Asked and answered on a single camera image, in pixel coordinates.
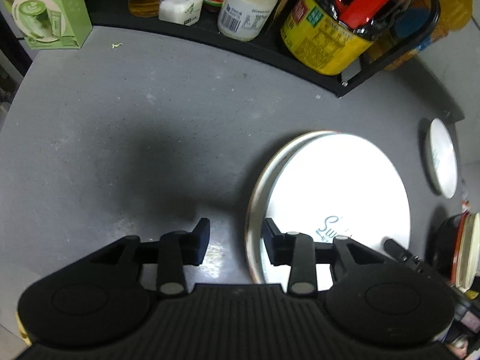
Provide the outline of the orange juice bottle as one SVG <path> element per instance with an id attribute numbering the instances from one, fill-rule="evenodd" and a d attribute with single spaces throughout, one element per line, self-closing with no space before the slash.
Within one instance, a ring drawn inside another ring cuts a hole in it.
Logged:
<path id="1" fill-rule="evenodd" d="M 403 63 L 418 55 L 433 43 L 445 38 L 450 32 L 458 32 L 470 21 L 473 15 L 475 0 L 439 0 L 441 8 L 439 21 L 431 33 L 418 46 L 409 50 L 396 61 L 385 67 L 386 71 L 394 71 Z"/>

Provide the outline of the red round plate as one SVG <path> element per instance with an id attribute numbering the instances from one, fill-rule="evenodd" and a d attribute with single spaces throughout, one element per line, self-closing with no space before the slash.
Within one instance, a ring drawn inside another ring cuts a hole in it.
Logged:
<path id="1" fill-rule="evenodd" d="M 453 248 L 453 257 L 452 257 L 452 265 L 451 265 L 451 277 L 450 281 L 452 284 L 456 283 L 456 272 L 458 267 L 458 259 L 461 247 L 461 240 L 463 236 L 463 231 L 465 228 L 465 221 L 470 216 L 468 211 L 465 211 L 459 218 L 458 224 L 456 225 L 456 236 Z"/>

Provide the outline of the green matcha box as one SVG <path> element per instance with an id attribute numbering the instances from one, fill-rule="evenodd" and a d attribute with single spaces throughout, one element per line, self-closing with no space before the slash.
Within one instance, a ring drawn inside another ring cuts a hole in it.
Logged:
<path id="1" fill-rule="evenodd" d="M 32 50 L 78 50 L 92 31 L 85 0 L 2 0 Z"/>

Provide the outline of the silver rimmed white plate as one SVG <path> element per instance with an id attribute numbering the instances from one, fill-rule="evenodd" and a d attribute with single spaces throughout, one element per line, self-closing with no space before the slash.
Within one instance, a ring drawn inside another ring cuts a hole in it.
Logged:
<path id="1" fill-rule="evenodd" d="M 320 130 L 304 133 L 279 149 L 260 173 L 247 206 L 245 220 L 245 253 L 247 266 L 255 284 L 267 284 L 264 275 L 262 251 L 264 242 L 261 225 L 268 206 L 272 186 L 290 158 L 310 141 L 323 136 L 336 134 L 335 131 Z"/>

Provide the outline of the white sweet print plate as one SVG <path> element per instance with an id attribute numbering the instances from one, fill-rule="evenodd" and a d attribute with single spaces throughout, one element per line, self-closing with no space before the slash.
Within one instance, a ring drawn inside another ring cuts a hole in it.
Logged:
<path id="1" fill-rule="evenodd" d="M 346 133 L 316 137 L 287 159 L 265 215 L 281 232 L 315 242 L 347 236 L 383 252 L 386 238 L 404 247 L 410 241 L 408 196 L 395 166 L 373 143 Z"/>

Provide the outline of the yellow label sauce jug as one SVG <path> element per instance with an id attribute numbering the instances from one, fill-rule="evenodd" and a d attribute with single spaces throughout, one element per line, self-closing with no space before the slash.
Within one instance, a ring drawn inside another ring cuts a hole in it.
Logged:
<path id="1" fill-rule="evenodd" d="M 411 0 L 298 0 L 281 39 L 298 61 L 336 76 L 393 24 Z"/>

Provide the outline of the white bakery print plate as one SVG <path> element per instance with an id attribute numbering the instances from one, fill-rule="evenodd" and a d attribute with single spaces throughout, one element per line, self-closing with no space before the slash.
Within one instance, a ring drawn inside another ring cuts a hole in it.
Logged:
<path id="1" fill-rule="evenodd" d="M 437 193 L 452 198 L 458 184 L 456 151 L 447 126 L 439 118 L 430 122 L 425 135 L 425 161 Z"/>

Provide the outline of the white cap seasoning jar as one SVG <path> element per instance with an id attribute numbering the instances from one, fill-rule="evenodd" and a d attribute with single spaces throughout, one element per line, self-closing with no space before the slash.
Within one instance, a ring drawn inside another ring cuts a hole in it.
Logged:
<path id="1" fill-rule="evenodd" d="M 218 16 L 219 31 L 238 41 L 251 41 L 259 34 L 278 0 L 224 0 Z"/>

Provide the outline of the black metal spice rack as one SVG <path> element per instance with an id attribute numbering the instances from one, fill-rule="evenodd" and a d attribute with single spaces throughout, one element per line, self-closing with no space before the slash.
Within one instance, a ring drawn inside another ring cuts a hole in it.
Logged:
<path id="1" fill-rule="evenodd" d="M 431 35 L 440 14 L 439 1 L 430 0 L 430 13 L 425 24 L 422 24 L 419 30 L 371 63 L 366 62 L 366 57 L 360 56 L 360 71 L 348 78 L 346 72 L 336 76 L 321 75 L 300 63 L 281 40 L 279 24 L 274 24 L 271 28 L 264 30 L 253 41 L 243 42 L 222 35 L 216 26 L 216 16 L 211 11 L 202 13 L 197 24 L 187 27 L 164 22 L 157 18 L 134 16 L 128 10 L 127 0 L 85 0 L 85 4 L 92 25 L 166 35 L 231 51 L 303 78 L 338 97 L 348 94 L 362 85 L 398 57 L 420 44 Z"/>

